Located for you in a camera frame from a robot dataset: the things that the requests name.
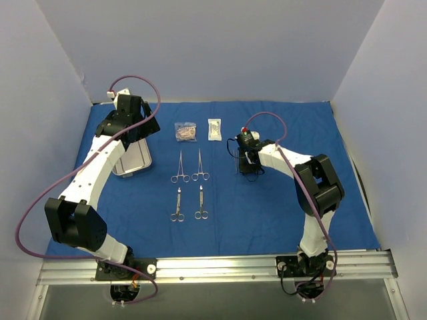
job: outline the gray panel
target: gray panel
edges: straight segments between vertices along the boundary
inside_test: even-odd
[[[148,285],[143,293],[151,292]],[[381,279],[335,281],[314,305],[274,283],[161,284],[157,297],[112,307],[109,286],[49,286],[41,319],[395,319]]]

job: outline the surgical scissors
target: surgical scissors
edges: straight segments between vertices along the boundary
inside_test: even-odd
[[[203,211],[203,187],[200,186],[200,211],[194,213],[196,219],[207,219],[207,211]]]
[[[177,183],[179,177],[182,177],[182,179],[184,180],[184,182],[188,182],[189,181],[189,175],[184,175],[184,168],[182,166],[182,150],[179,152],[178,173],[176,175],[173,175],[171,177],[171,182],[172,183]]]
[[[201,165],[200,148],[199,148],[199,167],[197,168],[197,173],[193,173],[191,175],[191,178],[193,179],[193,181],[197,181],[199,179],[199,175],[201,175],[201,177],[203,178],[203,180],[208,180],[209,179],[209,173],[203,172],[203,167]]]
[[[178,200],[176,201],[176,213],[171,214],[171,220],[173,222],[184,221],[184,215],[181,213],[181,188],[178,188]]]

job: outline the gray wall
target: gray wall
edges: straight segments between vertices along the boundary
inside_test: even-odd
[[[13,232],[30,202],[72,169],[90,102],[34,0],[0,10],[0,310],[24,319],[41,261],[18,250]],[[22,240],[44,253],[50,232],[43,204]]]
[[[387,0],[333,100],[411,319],[427,315],[426,17],[425,1]]]
[[[322,101],[384,0],[37,2],[94,102],[125,73],[149,77],[165,100]]]

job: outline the purple cable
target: purple cable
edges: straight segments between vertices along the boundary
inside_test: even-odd
[[[280,122],[284,125],[284,128],[285,128],[285,134],[283,135],[283,137],[281,137],[280,139],[278,139],[277,141],[276,141],[276,147],[278,147],[279,146],[279,142],[281,141],[281,140],[283,140],[283,139],[285,139],[286,138],[286,135],[288,134],[288,128],[286,127],[286,124],[285,124],[285,122],[282,120],[282,118],[280,118],[278,115],[276,115],[275,113],[272,113],[272,112],[268,112],[268,111],[262,111],[262,112],[259,112],[259,113],[256,113],[255,115],[253,115],[252,117],[250,117],[249,118],[249,120],[246,122],[246,124],[245,124],[245,127],[247,127],[248,125],[249,125],[249,122],[250,121],[252,121],[252,119],[253,118],[255,118],[255,117],[257,117],[257,116],[259,116],[259,115],[272,115],[273,117],[276,117],[276,118],[278,118],[279,120],[280,120]],[[310,194],[308,193],[308,190],[307,190],[307,188],[306,188],[306,186],[304,185],[304,183],[302,182],[302,180],[301,180],[301,178],[300,178],[300,176],[297,174],[297,172],[295,171],[295,169],[294,169],[294,167],[292,167],[292,164],[289,162],[289,160],[288,160],[288,158],[285,156],[285,154],[283,153],[283,151],[280,149],[280,148],[278,148],[278,151],[279,151],[279,153],[280,153],[280,155],[282,156],[282,158],[283,158],[283,160],[286,162],[286,165],[289,167],[289,169],[290,169],[290,171],[292,172],[292,175],[294,176],[294,179],[298,182],[298,184],[300,185],[300,187],[301,187],[301,190],[302,190],[302,192],[303,192],[303,194],[306,196],[306,198],[307,198],[307,201],[308,201],[308,204],[310,205],[310,208],[312,209],[312,211],[313,211],[313,214],[314,214],[314,217],[316,218],[316,220],[317,220],[317,222],[319,223],[319,227],[320,227],[320,229],[322,230],[322,233],[324,234],[324,236],[325,236],[325,239],[326,239],[326,242],[327,243],[329,243],[330,245],[331,245],[331,247],[332,247],[332,250],[334,251],[334,256],[335,256],[335,260],[334,260],[334,268],[332,269],[332,275],[331,275],[331,277],[330,277],[330,279],[329,279],[329,281],[328,281],[328,284],[325,286],[325,289],[316,297],[316,298],[313,298],[312,300],[318,300],[318,299],[320,299],[322,296],[323,296],[323,294],[329,289],[329,287],[330,287],[330,285],[331,285],[331,283],[332,283],[332,279],[334,278],[334,276],[335,276],[335,272],[336,272],[336,265],[337,265],[337,262],[338,262],[338,252],[336,251],[336,248],[335,248],[335,245],[334,245],[334,243],[332,242],[332,239],[330,238],[330,236],[328,235],[328,232],[326,231],[326,229],[325,229],[325,226],[323,225],[323,223],[322,223],[322,219],[320,218],[320,216],[319,216],[319,212],[318,212],[318,210],[317,210],[317,208],[316,208],[316,205],[314,205],[314,202],[313,202],[313,200],[312,200],[312,198],[310,197]]]
[[[140,125],[143,125],[144,123],[146,123],[147,121],[149,121],[150,119],[152,119],[155,114],[159,111],[160,108],[160,104],[161,104],[161,98],[160,98],[160,93],[159,90],[157,90],[157,88],[155,87],[155,85],[148,79],[144,78],[144,77],[140,77],[137,75],[125,75],[123,77],[120,77],[119,79],[115,80],[113,82],[113,84],[111,85],[109,91],[112,90],[112,87],[120,80],[128,78],[128,77],[132,77],[132,78],[137,78],[137,79],[141,79],[142,81],[145,81],[146,83],[148,83],[151,88],[153,88],[153,90],[155,91],[155,94],[157,96],[157,105],[153,111],[153,113],[151,115],[149,115],[148,117],[146,117],[144,120],[135,123],[134,125],[131,125],[130,127],[127,127],[119,132],[117,132],[114,136],[112,136],[110,139],[108,139],[107,142],[105,142],[99,149],[98,152],[94,153],[86,162],[84,162],[80,167],[76,168],[75,170],[73,170],[72,172],[70,172],[68,175],[60,178],[60,180],[56,181],[54,184],[52,184],[50,187],[48,187],[46,190],[44,190],[37,198],[34,199],[34,201],[28,206],[27,210],[24,212],[23,216],[20,218],[18,225],[16,226],[15,229],[15,242],[18,246],[18,248],[20,248],[20,250],[22,250],[22,252],[32,256],[32,257],[36,257],[36,258],[41,258],[41,259],[98,259],[97,257],[90,257],[90,256],[72,256],[72,255],[42,255],[40,253],[36,253],[33,252],[31,250],[28,250],[26,247],[24,247],[24,245],[21,242],[21,239],[19,238],[19,232],[21,230],[22,224],[25,220],[25,218],[28,216],[29,212],[32,210],[32,208],[34,208],[34,206],[40,201],[41,198],[43,198],[48,192],[50,192],[50,190],[52,190],[53,188],[55,188],[56,186],[58,186],[60,183],[64,182],[65,180],[71,178],[72,176],[76,175],[80,170],[82,170],[84,167],[88,166],[98,155],[99,153],[104,150],[112,141],[114,141],[116,138],[118,138],[120,135],[123,135],[124,133],[128,132],[129,130],[132,130],[136,127],[139,127]],[[137,299],[134,301],[129,301],[129,302],[125,302],[125,304],[130,304],[130,303],[137,303],[137,302],[141,302],[144,300],[147,300],[149,298],[154,297],[157,294],[158,288],[157,288],[157,284],[154,282],[153,279],[149,278],[147,275],[144,275],[141,271],[138,271],[136,269],[133,269],[131,267],[125,266],[125,265],[121,265],[119,263],[114,263],[112,261],[104,261],[106,263],[109,263],[110,265],[115,265],[117,267],[121,267],[123,269],[132,271],[134,273],[137,273],[138,275],[142,276],[143,278],[151,281],[151,283],[153,283],[154,287],[155,287],[155,291],[154,293],[152,293],[151,295],[141,298],[141,299]]]

